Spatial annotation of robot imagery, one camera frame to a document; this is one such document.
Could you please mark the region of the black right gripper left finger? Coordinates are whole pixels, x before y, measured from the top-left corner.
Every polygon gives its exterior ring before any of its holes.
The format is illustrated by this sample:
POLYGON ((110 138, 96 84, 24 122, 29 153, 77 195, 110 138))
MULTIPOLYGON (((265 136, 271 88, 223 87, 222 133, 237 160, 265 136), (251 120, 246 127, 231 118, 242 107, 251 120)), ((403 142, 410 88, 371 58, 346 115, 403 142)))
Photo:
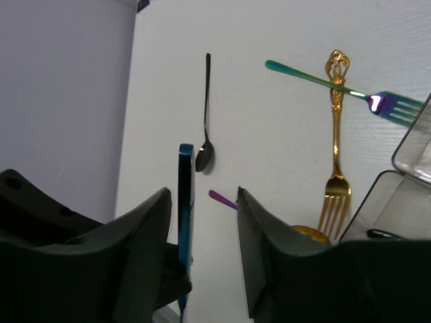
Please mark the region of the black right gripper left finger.
POLYGON ((167 235, 171 193, 100 223, 1 173, 2 322, 150 322, 192 285, 167 235))

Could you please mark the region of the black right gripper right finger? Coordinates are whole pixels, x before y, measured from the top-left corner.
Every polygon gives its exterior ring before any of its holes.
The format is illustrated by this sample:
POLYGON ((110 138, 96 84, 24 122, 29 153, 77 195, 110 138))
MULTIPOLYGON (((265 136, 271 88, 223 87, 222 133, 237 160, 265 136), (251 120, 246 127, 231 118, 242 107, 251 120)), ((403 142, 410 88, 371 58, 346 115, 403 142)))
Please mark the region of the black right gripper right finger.
POLYGON ((238 189, 248 315, 255 322, 429 322, 430 243, 328 246, 238 189))

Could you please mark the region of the purple gold spoon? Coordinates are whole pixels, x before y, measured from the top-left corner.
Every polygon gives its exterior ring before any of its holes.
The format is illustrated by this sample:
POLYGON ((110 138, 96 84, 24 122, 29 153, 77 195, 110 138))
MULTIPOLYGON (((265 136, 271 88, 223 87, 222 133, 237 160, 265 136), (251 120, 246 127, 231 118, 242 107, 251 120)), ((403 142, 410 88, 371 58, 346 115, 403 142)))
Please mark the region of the purple gold spoon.
POLYGON ((214 190, 209 190, 208 195, 210 198, 212 198, 213 200, 228 206, 234 210, 238 209, 238 205, 232 201, 230 201, 229 199, 227 199, 226 197, 222 196, 220 193, 214 191, 214 190))

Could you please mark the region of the black spoon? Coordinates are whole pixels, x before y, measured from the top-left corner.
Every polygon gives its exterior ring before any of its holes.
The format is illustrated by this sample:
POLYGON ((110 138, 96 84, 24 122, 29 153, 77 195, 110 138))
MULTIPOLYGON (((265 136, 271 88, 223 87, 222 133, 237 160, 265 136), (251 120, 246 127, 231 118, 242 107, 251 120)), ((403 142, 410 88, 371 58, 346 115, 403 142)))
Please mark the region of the black spoon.
POLYGON ((209 140, 207 110, 209 108, 209 87, 210 87, 210 75, 211 75, 211 54, 207 53, 205 56, 206 72, 205 72, 205 105, 204 105, 204 119, 203 119, 203 131, 205 140, 202 146, 199 148, 196 160, 195 160, 195 171, 202 172, 208 166, 213 156, 214 148, 209 140))

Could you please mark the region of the blue knife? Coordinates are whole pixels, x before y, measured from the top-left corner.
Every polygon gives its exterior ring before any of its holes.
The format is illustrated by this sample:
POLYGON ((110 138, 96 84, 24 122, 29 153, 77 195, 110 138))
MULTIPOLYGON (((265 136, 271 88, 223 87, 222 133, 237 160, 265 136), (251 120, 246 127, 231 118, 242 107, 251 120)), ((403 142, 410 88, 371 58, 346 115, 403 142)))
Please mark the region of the blue knife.
POLYGON ((195 203, 194 147, 181 143, 178 150, 178 259, 191 278, 193 221, 195 203))

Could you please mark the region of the black knife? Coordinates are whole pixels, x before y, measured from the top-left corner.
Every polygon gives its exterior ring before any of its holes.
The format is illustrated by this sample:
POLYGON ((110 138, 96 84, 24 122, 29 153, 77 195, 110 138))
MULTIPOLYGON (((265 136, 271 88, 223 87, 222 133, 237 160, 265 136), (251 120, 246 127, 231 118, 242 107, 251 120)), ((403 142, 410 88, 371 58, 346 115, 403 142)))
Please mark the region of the black knife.
POLYGON ((366 232, 366 235, 368 238, 372 238, 372 239, 385 238, 385 239, 392 239, 392 240, 405 240, 405 238, 397 234, 384 231, 384 230, 379 230, 379 229, 369 229, 366 232))

